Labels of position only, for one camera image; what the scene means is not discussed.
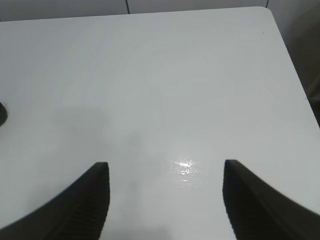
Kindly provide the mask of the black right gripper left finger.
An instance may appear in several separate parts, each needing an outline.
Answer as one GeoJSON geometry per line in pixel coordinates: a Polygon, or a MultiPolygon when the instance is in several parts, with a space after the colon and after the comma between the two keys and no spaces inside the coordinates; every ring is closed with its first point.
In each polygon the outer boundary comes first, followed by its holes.
{"type": "Polygon", "coordinates": [[[110,205],[107,162],[97,162],[52,200],[0,230],[2,240],[98,240],[110,205]]]}

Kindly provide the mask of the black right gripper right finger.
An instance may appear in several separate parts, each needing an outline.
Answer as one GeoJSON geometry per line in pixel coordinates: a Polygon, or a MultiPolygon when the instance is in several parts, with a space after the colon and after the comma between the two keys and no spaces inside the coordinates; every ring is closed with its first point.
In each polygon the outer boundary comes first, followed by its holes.
{"type": "Polygon", "coordinates": [[[318,240],[319,214],[268,185],[237,160],[223,170],[223,201],[238,240],[318,240]]]}

